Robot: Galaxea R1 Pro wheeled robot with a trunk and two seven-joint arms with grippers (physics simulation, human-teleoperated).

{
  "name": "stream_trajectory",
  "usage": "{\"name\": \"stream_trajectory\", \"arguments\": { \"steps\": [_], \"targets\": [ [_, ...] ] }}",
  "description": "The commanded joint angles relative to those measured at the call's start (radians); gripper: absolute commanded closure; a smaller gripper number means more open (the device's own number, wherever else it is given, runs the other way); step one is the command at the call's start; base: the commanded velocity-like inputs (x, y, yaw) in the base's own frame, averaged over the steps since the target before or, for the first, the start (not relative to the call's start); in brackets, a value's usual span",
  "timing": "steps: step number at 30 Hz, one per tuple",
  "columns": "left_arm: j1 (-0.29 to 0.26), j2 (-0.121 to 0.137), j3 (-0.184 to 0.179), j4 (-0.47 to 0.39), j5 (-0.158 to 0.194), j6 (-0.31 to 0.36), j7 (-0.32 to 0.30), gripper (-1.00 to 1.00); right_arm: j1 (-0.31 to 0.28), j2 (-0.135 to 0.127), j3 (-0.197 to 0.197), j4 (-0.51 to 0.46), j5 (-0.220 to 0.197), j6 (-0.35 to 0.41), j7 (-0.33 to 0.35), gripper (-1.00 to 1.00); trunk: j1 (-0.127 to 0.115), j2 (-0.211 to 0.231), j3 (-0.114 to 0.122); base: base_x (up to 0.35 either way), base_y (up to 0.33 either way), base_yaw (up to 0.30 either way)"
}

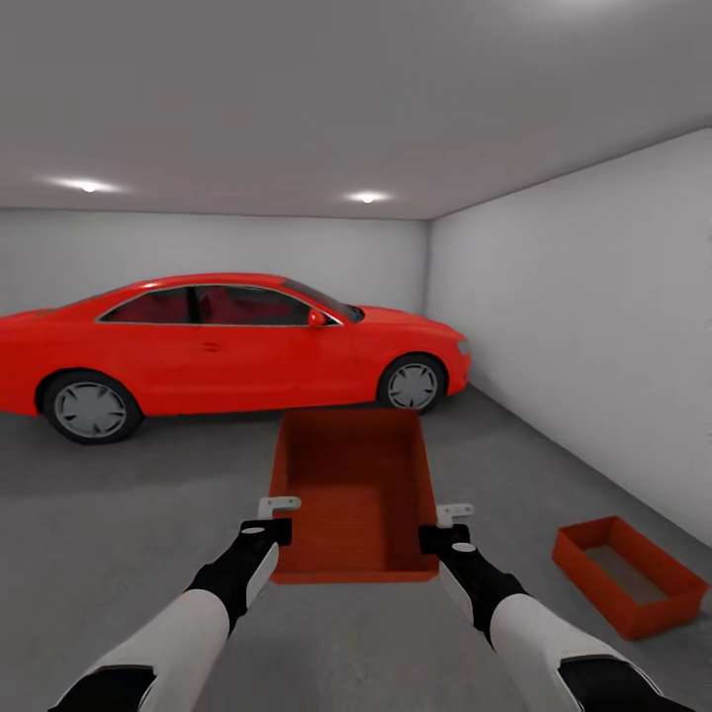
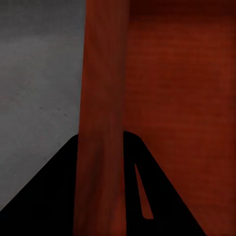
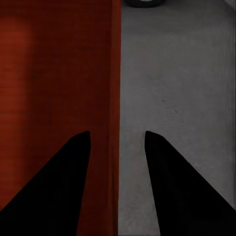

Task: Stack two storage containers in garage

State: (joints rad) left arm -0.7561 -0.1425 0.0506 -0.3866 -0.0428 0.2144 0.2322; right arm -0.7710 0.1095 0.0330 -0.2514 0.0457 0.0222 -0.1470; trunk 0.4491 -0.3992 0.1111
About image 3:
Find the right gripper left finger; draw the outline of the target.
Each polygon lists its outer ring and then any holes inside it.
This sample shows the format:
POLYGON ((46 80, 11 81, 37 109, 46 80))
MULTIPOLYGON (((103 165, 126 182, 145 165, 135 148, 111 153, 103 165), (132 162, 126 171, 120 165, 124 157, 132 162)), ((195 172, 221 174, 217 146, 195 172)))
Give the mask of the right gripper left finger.
POLYGON ((72 137, 0 212, 0 236, 76 236, 91 150, 72 137))

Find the storage box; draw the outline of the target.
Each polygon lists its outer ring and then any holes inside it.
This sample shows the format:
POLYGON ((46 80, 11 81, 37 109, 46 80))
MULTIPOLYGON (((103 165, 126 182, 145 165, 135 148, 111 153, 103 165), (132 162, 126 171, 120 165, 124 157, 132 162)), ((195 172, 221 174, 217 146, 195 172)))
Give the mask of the storage box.
POLYGON ((75 135, 76 236, 118 236, 122 0, 0 0, 0 212, 75 135))

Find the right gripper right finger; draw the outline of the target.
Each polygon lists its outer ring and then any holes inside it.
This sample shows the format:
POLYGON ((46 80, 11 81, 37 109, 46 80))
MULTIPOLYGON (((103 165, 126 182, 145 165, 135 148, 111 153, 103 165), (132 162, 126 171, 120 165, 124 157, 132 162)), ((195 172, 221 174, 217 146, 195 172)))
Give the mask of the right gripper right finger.
POLYGON ((145 151, 160 236, 236 236, 236 210, 162 136, 145 151))

